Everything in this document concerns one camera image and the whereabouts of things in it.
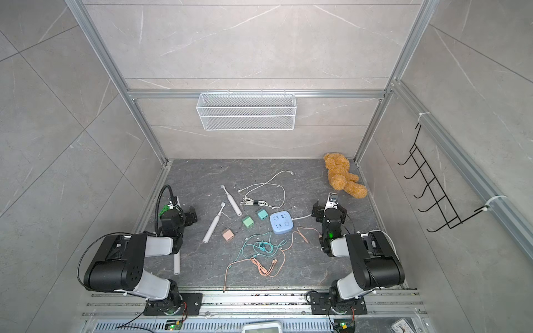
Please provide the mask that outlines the green charger plug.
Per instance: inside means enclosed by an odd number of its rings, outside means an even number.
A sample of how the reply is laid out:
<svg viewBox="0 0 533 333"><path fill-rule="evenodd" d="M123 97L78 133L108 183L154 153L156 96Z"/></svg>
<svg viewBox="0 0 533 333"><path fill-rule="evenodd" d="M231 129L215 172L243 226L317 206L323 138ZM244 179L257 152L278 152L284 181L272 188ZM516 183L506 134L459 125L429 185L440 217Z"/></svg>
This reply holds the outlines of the green charger plug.
<svg viewBox="0 0 533 333"><path fill-rule="evenodd" d="M251 228L254 225L254 221L250 216L246 216L242 219L242 223L246 228Z"/></svg>

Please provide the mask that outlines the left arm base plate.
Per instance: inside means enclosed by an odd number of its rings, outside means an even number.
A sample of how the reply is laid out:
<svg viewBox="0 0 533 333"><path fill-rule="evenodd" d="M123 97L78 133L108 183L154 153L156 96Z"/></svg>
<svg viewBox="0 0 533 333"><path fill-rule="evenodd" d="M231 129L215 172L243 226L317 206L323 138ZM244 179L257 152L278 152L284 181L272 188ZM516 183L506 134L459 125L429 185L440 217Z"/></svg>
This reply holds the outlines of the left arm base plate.
<svg viewBox="0 0 533 333"><path fill-rule="evenodd" d="M178 316L199 314L203 300L202 293L184 293L162 301L147 301L144 316Z"/></svg>

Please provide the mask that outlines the black wall hook rack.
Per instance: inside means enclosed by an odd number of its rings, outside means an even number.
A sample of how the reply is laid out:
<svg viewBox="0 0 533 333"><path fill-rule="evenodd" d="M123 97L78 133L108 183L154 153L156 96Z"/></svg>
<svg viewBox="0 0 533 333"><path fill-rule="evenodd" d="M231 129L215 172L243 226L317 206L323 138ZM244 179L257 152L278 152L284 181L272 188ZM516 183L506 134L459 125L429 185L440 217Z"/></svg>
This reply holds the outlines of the black wall hook rack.
<svg viewBox="0 0 533 333"><path fill-rule="evenodd" d="M427 229L428 233L437 233L438 231L447 228L452 230L466 221L473 219L477 215L481 215L484 212L489 211L488 205L482 205L476 208L473 213L466 218L462 218L458 210L455 208L450 197L448 196L444 186L441 184L441 181L437 177L437 174L433 171L433 168L428 163L428 159L425 157L423 152L420 150L417 141L421 133L421 125L417 123L415 126L416 135L413 140L412 146L408 150L408 156L403 162L398 162L398 166L408 166L414 165L416 169L409 175L403 176L405 180L412 180L413 178L420 178L424 182L424 188L420 194L414 194L415 199L422 199L425 197L431 198L432 203L425 209L418 209L420 213L427 213L432 211L434 208L438 209L441 217L444 220L444 223L441 226L435 227L433 229Z"/></svg>

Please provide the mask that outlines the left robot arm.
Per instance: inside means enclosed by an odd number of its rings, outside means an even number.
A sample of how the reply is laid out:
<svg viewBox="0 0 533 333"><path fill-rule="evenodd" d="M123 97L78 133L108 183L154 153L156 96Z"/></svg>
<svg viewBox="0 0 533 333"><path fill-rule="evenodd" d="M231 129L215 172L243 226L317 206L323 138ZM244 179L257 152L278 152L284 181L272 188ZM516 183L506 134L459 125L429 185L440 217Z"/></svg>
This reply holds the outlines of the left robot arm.
<svg viewBox="0 0 533 333"><path fill-rule="evenodd" d="M164 279L144 269L146 258L179 254L187 226L197 222L196 211L179 205L170 185L158 194L154 209L154 231L142 233L115 232L101 236L93 243L99 248L79 284L88 291L125 293L142 297L148 303L166 302L181 305L183 299L175 281Z"/></svg>

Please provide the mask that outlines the green toy block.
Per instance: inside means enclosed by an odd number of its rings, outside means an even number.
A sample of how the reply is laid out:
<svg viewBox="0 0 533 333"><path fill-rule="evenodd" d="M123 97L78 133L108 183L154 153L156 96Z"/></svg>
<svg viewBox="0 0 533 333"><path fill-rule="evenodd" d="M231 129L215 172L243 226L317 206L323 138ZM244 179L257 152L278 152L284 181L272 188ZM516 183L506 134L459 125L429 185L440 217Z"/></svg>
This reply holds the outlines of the green toy block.
<svg viewBox="0 0 533 333"><path fill-rule="evenodd" d="M161 211L158 213L158 216L161 217L165 212L169 211L169 210L172 210L174 207L172 204L169 204L169 205L165 205Z"/></svg>

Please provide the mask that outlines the blue power strip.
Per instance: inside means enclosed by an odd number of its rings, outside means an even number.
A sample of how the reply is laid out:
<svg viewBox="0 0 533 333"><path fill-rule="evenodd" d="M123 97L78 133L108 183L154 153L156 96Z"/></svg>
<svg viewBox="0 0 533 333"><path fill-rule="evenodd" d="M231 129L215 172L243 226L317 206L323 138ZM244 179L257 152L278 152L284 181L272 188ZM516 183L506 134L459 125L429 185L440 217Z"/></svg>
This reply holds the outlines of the blue power strip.
<svg viewBox="0 0 533 333"><path fill-rule="evenodd" d="M289 212L281 211L273 213L269 217L271 228L274 234L286 234L292 231L294 223Z"/></svg>

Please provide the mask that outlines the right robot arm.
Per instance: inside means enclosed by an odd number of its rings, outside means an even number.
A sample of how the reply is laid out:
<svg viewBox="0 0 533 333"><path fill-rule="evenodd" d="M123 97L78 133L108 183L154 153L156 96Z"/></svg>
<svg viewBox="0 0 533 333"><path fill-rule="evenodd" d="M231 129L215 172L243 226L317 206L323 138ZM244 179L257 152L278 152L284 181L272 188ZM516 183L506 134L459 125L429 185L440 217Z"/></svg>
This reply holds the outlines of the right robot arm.
<svg viewBox="0 0 533 333"><path fill-rule="evenodd" d="M316 202L311 216L321 224L322 251L329 257L350 259L352 272L334 281L329 289L328 302L335 312L359 305L376 289L404 283L404 269L383 231L343 234L347 210L333 199L325 205Z"/></svg>

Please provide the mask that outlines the pink charger plug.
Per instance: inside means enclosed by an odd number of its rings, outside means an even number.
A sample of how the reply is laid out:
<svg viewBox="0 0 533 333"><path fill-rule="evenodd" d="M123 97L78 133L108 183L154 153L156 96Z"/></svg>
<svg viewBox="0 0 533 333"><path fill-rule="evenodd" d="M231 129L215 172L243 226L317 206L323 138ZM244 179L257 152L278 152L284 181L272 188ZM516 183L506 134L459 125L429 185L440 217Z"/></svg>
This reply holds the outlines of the pink charger plug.
<svg viewBox="0 0 533 333"><path fill-rule="evenodd" d="M226 242L229 242L235 237L235 234L231 229L228 228L223 231L222 237L224 238Z"/></svg>

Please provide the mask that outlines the brown teddy bear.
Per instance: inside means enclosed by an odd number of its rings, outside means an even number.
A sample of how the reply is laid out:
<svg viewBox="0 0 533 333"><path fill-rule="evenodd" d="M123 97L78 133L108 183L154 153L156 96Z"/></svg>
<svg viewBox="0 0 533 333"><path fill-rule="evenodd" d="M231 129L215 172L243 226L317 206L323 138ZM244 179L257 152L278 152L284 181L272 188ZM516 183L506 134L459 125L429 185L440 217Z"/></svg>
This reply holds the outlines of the brown teddy bear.
<svg viewBox="0 0 533 333"><path fill-rule="evenodd" d="M328 181L336 191L345 191L354 198L365 198L368 190L359 184L359 176L350 172L350 162L340 153L327 153L323 157L328 170Z"/></svg>

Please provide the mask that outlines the teal charger plug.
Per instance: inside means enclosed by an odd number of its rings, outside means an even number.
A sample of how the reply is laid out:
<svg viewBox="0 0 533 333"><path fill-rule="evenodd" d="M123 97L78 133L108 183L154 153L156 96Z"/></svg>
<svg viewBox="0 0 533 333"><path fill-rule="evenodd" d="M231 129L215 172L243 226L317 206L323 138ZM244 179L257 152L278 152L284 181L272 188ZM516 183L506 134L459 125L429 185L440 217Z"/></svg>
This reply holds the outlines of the teal charger plug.
<svg viewBox="0 0 533 333"><path fill-rule="evenodd" d="M261 221L266 220L269 216L268 212L264 208L257 210L256 214Z"/></svg>

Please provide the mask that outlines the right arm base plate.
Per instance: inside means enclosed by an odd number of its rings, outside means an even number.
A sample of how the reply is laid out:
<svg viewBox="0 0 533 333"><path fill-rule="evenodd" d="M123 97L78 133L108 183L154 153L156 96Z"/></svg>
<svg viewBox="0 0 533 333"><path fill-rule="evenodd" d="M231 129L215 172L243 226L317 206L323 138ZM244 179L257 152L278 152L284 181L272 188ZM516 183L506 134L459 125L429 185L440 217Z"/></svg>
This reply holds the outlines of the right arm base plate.
<svg viewBox="0 0 533 333"><path fill-rule="evenodd" d="M313 315L319 314L367 314L366 303L363 298L343 300L339 296L318 291L308 291L306 302L311 306Z"/></svg>

